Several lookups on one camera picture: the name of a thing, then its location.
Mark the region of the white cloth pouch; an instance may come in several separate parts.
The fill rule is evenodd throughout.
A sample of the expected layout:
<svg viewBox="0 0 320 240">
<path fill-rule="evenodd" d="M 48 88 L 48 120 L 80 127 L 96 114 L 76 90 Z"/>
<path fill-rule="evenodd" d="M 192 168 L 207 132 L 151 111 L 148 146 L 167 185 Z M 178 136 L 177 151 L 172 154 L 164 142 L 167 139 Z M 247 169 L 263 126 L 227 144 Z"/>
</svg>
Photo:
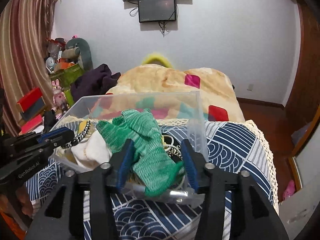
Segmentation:
<svg viewBox="0 0 320 240">
<path fill-rule="evenodd" d="M 91 170 L 102 163 L 109 162 L 112 157 L 109 146 L 98 131 L 72 146 L 71 152 L 80 167 Z"/>
</svg>

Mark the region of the green knit glove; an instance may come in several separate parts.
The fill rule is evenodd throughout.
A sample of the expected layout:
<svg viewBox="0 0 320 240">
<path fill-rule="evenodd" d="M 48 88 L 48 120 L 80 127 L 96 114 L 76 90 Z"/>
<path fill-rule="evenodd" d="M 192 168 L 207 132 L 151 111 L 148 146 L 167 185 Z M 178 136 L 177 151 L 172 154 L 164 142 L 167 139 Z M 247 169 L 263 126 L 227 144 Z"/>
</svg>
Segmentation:
<svg viewBox="0 0 320 240">
<path fill-rule="evenodd" d="M 161 195 L 183 177 L 183 162 L 174 162 L 165 152 L 161 130 L 149 109 L 127 109 L 112 122 L 98 121 L 96 129 L 113 154 L 123 148 L 127 139 L 133 140 L 132 170 L 145 184 L 146 196 Z"/>
</svg>

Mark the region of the black hat with chains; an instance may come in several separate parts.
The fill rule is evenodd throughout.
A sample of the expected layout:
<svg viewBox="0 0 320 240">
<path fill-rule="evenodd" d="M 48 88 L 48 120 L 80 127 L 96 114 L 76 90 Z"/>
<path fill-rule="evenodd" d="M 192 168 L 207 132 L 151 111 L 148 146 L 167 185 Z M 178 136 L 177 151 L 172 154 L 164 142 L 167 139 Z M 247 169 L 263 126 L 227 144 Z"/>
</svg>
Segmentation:
<svg viewBox="0 0 320 240">
<path fill-rule="evenodd" d="M 65 145 L 62 145 L 62 148 L 71 148 L 72 146 L 76 146 L 80 142 L 82 142 L 89 134 L 91 128 L 91 121 L 86 120 L 80 122 L 78 126 L 78 133 L 74 136 L 74 138 L 71 140 L 71 142 L 68 142 Z"/>
</svg>

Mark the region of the blue white patterned bedspread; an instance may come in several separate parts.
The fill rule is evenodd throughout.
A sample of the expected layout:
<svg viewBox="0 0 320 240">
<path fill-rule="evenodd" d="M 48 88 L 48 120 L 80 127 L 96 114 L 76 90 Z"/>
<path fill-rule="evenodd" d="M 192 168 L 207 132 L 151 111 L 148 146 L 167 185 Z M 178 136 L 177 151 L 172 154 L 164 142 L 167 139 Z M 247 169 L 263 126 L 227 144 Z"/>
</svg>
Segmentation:
<svg viewBox="0 0 320 240">
<path fill-rule="evenodd" d="M 248 171 L 267 199 L 278 208 L 273 154 L 254 122 L 205 123 L 209 161 L 228 172 Z M 63 175 L 53 159 L 26 183 L 37 212 Z M 166 204 L 128 195 L 111 196 L 120 239 L 194 239 L 203 206 Z"/>
</svg>

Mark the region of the red box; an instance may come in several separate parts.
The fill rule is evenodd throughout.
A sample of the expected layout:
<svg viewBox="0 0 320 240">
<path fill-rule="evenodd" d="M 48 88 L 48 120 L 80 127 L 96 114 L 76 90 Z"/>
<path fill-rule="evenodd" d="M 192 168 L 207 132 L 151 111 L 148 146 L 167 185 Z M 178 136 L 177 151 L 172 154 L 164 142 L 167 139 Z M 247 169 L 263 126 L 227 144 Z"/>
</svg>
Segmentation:
<svg viewBox="0 0 320 240">
<path fill-rule="evenodd" d="M 28 110 L 37 100 L 42 98 L 43 94 L 39 87 L 36 87 L 29 91 L 25 96 L 16 102 L 16 107 L 19 112 L 25 112 Z"/>
</svg>

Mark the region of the pink rabbit toy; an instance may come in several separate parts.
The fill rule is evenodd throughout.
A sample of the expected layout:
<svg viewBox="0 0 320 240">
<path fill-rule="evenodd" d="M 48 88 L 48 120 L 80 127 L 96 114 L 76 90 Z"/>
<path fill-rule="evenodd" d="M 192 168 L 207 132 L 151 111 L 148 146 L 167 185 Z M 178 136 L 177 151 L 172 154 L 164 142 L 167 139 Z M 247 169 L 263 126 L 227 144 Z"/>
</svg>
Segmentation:
<svg viewBox="0 0 320 240">
<path fill-rule="evenodd" d="M 62 114 L 65 114 L 68 111 L 68 105 L 65 93 L 60 86 L 60 80 L 52 80 L 53 88 L 53 104 L 56 109 L 60 109 Z"/>
</svg>

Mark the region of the beige patchwork fleece blanket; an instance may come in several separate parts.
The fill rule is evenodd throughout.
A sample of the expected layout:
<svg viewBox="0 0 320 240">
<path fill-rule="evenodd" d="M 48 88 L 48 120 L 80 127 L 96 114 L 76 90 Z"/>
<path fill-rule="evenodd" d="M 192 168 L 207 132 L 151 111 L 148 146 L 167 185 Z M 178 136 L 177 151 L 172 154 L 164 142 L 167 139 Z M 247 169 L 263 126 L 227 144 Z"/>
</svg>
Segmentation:
<svg viewBox="0 0 320 240">
<path fill-rule="evenodd" d="M 144 64 L 128 70 L 108 94 L 198 91 L 207 120 L 245 122 L 229 77 L 213 68 L 176 70 Z"/>
</svg>

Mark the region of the dark purple clothing pile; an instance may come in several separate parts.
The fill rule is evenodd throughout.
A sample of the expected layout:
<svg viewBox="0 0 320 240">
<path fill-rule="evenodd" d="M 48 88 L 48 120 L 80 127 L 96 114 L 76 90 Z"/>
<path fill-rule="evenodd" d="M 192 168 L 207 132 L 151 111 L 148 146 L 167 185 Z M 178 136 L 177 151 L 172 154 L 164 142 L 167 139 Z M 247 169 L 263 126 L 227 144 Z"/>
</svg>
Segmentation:
<svg viewBox="0 0 320 240">
<path fill-rule="evenodd" d="M 112 74 L 107 64 L 85 72 L 71 84 L 73 101 L 77 102 L 83 96 L 104 95 L 117 85 L 121 73 Z"/>
</svg>

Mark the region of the green cardboard box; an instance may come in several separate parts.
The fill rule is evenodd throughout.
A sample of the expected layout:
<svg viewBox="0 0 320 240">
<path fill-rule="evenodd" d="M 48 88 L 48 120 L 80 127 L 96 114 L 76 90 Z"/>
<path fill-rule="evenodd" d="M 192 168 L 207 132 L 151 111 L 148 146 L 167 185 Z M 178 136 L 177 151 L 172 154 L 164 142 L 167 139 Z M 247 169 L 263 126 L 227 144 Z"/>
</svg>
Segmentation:
<svg viewBox="0 0 320 240">
<path fill-rule="evenodd" d="M 49 77 L 52 81 L 58 79 L 62 88 L 69 88 L 71 84 L 73 84 L 77 78 L 81 77 L 84 73 L 85 71 L 77 63 L 66 69 L 50 73 Z"/>
</svg>

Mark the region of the brown wooden door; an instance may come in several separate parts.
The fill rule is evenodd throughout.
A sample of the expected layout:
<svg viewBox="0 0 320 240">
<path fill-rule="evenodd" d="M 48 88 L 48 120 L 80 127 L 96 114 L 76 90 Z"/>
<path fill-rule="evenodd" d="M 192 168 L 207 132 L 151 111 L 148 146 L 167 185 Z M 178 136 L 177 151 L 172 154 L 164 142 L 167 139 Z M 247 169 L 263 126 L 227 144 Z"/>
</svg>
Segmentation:
<svg viewBox="0 0 320 240">
<path fill-rule="evenodd" d="M 296 1 L 300 22 L 300 51 L 285 113 L 293 132 L 303 127 L 307 130 L 296 145 L 290 143 L 291 152 L 285 152 L 286 157 L 300 154 L 319 126 L 319 0 Z"/>
</svg>

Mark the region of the yellow plush pillow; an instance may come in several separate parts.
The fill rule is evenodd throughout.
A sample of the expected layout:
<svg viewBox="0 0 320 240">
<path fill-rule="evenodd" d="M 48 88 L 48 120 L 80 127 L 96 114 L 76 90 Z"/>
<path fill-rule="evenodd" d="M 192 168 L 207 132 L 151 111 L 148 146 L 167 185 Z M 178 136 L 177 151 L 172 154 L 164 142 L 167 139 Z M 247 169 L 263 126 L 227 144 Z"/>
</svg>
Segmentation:
<svg viewBox="0 0 320 240">
<path fill-rule="evenodd" d="M 148 54 L 144 58 L 142 64 L 157 64 L 157 65 L 160 65 L 165 68 L 173 68 L 170 61 L 166 57 L 164 57 L 163 55 L 161 55 L 159 53 Z"/>
</svg>

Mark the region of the grey plush toy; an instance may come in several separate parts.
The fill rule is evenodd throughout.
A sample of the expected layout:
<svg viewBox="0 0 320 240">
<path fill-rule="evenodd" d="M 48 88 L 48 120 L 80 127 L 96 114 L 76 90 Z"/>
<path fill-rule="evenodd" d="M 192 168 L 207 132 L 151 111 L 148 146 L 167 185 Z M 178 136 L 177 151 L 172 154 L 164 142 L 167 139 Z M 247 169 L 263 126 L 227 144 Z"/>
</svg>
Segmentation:
<svg viewBox="0 0 320 240">
<path fill-rule="evenodd" d="M 84 71 L 93 69 L 89 44 L 83 38 L 73 38 L 65 45 L 62 58 L 76 61 Z"/>
</svg>

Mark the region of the striped red beige curtain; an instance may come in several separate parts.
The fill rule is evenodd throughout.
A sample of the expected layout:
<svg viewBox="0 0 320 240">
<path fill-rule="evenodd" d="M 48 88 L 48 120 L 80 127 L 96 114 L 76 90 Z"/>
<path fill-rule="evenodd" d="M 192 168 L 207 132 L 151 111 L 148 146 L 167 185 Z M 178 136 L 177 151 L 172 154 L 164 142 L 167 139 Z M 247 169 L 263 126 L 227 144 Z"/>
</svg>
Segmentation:
<svg viewBox="0 0 320 240">
<path fill-rule="evenodd" d="M 1 88 L 5 92 L 3 120 L 18 135 L 21 115 L 16 103 L 39 87 L 46 104 L 53 99 L 45 67 L 56 0 L 10 0 L 1 12 Z"/>
</svg>

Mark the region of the wall power socket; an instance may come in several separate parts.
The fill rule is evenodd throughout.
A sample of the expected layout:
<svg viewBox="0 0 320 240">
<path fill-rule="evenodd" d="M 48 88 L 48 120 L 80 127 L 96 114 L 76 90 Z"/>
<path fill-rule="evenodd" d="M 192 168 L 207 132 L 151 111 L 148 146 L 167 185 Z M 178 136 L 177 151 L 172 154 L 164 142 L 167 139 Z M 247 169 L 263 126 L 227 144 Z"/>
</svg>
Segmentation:
<svg viewBox="0 0 320 240">
<path fill-rule="evenodd" d="M 252 91 L 253 90 L 253 84 L 249 84 L 247 90 Z"/>
</svg>

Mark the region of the small wall monitor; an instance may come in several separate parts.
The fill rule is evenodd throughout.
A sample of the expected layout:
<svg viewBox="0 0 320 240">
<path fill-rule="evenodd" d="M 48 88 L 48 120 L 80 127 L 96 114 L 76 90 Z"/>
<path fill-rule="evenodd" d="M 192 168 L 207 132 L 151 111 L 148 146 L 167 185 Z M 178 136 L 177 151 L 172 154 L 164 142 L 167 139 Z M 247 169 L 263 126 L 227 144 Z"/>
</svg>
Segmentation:
<svg viewBox="0 0 320 240">
<path fill-rule="evenodd" d="M 139 23 L 176 20 L 176 0 L 139 0 Z"/>
</svg>

